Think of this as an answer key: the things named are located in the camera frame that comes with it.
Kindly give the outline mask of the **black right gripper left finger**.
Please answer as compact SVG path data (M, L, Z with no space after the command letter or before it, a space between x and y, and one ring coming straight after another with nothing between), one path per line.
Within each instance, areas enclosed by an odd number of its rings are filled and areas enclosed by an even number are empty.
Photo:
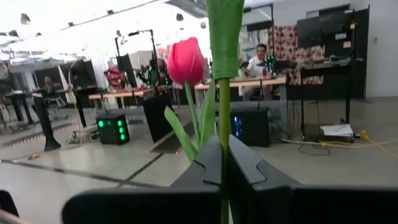
M218 136L201 147L169 187L93 189L70 198L63 224L221 224L222 148Z

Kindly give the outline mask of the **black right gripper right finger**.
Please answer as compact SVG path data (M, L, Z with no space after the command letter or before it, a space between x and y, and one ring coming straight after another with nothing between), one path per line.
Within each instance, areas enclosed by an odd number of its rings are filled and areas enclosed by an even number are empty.
M398 188L301 184L234 136L228 195L234 224L398 224Z

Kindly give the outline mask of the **red artificial tulip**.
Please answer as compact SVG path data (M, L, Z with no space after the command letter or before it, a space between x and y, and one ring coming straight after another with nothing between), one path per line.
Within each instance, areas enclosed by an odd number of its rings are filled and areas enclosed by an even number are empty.
M193 162L200 148L204 146L210 137L216 134L215 84L211 82L209 85L200 118L197 116L196 104L193 102L192 90L195 85L203 80L205 75L205 61L197 38L190 37L187 40L174 43L167 59L167 68L171 79L175 83L182 85L185 90L192 117L195 140L197 142L195 144L192 143L190 136L185 132L177 115L168 106L164 110L164 116L180 141L188 160Z
M244 0L206 0L213 57L213 78L219 85L219 139L222 148L221 224L229 224L228 148L230 125L229 81L238 76L238 44Z

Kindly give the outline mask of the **black striped-edge floor mat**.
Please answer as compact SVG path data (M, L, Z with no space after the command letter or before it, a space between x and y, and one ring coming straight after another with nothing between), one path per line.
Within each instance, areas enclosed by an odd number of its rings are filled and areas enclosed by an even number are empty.
M53 133L56 132L60 132L60 131L64 131L66 129L70 129L74 126L76 126L76 123L67 123L67 124L61 124L59 126L53 127L52 131ZM33 141L33 140L37 140L40 138L43 138L45 136L45 134L43 132L41 133L33 133L27 136L23 136L21 138L18 139L14 139L12 141L8 141L8 142L4 142L4 143L0 143L0 149L1 148L5 148L5 147L10 147L10 146L16 146L16 145L20 145L20 144L24 144L27 143L29 141Z
M197 145L193 124L191 122L186 123L183 128L190 137L191 142L194 145ZM164 138L164 140L158 142L156 146L150 150L150 152L159 154L180 154L183 152L183 147L181 146L181 143L175 133L171 132Z

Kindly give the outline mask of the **white paper stack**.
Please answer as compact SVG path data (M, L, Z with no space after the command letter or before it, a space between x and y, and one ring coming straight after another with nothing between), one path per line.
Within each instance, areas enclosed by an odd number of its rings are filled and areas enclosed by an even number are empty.
M320 126L326 136L342 136L342 137L353 137L354 132L349 124L336 124Z

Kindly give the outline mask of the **computer tower green lights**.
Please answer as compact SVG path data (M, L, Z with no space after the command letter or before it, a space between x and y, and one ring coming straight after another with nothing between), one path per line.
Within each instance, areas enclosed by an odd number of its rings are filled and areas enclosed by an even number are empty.
M103 113L96 117L101 144L123 145L130 140L126 116Z

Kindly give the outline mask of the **leaning black panel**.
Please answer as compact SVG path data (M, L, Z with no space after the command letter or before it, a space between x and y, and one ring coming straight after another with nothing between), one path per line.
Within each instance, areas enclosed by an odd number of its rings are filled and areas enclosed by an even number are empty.
M172 101L168 93L153 96L143 101L144 113L153 142L157 142L172 131L164 116L165 109L172 110Z

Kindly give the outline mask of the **computer tower blue lights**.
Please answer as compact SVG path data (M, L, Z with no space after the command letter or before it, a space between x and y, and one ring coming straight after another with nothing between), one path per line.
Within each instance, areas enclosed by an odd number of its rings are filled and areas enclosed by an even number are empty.
M231 133L247 146L270 144L268 108L235 108L230 112Z

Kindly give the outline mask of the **wooden top workbench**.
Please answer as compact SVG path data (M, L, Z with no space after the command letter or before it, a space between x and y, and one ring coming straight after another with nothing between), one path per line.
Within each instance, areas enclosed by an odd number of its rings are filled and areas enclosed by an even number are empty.
M118 90L118 91L113 91L110 93L95 93L89 95L90 100L103 100L105 98L127 98L127 97L141 97L144 98L146 96L153 95L155 93L160 93L162 91L167 91L172 89L173 86L168 86L168 85L160 85L156 86L153 88L145 88L145 89L135 89L135 88L129 88L125 90Z
M286 92L286 77L277 77L274 79L269 78L235 78L229 81L230 88L247 88L247 87L267 87L271 85L279 86L279 100L266 100L260 101L260 106L265 106L269 108L280 109L280 127L282 130L282 138L288 138L289 132L289 122L288 122L288 100L287 100L287 92ZM204 95L207 90L209 90L210 85L208 84L197 84L194 87L195 91L195 101L197 105L197 113L200 114L201 106L204 102ZM257 107L257 103L255 101L237 101L230 102L230 109L235 108L254 108Z

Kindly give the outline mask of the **black rig green lights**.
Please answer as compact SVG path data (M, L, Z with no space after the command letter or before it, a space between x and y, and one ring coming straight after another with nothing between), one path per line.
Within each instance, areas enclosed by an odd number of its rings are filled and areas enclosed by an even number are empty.
M157 85L172 85L172 80L168 74L166 62L158 58L152 59L149 65L141 65L141 69L137 72L137 77L146 84L147 87L153 87Z

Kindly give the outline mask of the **person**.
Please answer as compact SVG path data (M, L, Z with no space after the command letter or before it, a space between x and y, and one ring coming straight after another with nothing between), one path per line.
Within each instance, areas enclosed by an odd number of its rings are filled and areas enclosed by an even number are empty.
M56 98L59 97L57 90L60 89L60 84L54 82L53 78L46 76L44 78L44 86L39 88L41 95L44 98Z
M256 55L249 60L248 66L243 68L245 77L262 77L267 80L272 78L272 70L266 65L266 53L267 46L265 44L256 46ZM249 100L259 90L258 86L242 87L244 99Z
M165 60L161 58L150 60L147 68L147 85L152 87L171 84Z

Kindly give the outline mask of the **red bin rack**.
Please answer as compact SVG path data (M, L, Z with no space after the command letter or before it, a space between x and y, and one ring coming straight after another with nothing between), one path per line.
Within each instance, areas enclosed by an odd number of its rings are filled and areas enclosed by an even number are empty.
M113 90L121 89L121 73L118 67L109 67L104 71L104 76Z

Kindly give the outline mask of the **black monitor panel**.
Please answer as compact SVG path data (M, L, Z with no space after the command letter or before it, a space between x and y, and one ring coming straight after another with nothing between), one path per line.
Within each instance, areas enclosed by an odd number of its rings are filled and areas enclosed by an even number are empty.
M136 77L131 65L129 55L117 56L118 70L121 74L121 88L136 87Z

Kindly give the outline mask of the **black curved clamp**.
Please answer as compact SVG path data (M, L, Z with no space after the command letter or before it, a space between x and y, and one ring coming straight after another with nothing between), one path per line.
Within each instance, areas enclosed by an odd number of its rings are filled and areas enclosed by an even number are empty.
M14 200L7 190L0 190L0 209L19 217Z

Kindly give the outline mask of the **red floral patterned cloth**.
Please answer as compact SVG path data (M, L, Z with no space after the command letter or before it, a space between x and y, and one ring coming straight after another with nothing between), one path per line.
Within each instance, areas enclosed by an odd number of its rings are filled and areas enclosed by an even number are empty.
M305 49L298 46L297 25L291 26L274 26L268 30L268 53L275 53L276 60L288 60L297 62L296 68L284 68L279 74L285 75L290 79L290 85L301 84L301 74L298 65L300 63L309 62L311 59L325 59L325 47L314 46ZM323 76L307 77L303 79L304 85L321 85L323 84Z

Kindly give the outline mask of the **black equipment rack panel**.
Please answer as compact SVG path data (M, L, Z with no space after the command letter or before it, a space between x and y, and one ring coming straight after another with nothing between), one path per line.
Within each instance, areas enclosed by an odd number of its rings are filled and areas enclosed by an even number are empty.
M289 78L290 100L363 100L366 97L369 9L336 11L297 22L299 79Z

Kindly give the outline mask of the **white patterned hanging cloth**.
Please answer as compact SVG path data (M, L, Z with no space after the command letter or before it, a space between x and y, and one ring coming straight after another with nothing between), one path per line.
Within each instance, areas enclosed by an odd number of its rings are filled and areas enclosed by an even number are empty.
M248 31L247 26L242 26L239 32L239 56L248 61L256 56L257 45L268 45L268 40L267 29Z

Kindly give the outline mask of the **black pedestal stand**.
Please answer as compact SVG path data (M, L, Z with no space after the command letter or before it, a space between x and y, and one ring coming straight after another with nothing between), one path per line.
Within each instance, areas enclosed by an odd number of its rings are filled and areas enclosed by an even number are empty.
M53 129L49 119L48 111L44 103L44 98L40 93L32 94L37 116L40 120L42 132L45 136L44 151L52 151L61 148L60 143L53 136Z

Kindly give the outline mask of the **black gantry frame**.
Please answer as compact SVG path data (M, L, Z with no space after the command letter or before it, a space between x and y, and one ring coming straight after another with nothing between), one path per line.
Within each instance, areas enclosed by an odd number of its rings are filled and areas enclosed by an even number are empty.
M271 30L268 35L267 47L269 55L275 60L275 20L274 20L274 2L273 0L252 0L244 4L243 25L250 26L250 31Z
M114 38L117 56L127 56L133 69L145 67L151 59L157 58L154 32L149 30L137 30L122 35L118 30Z

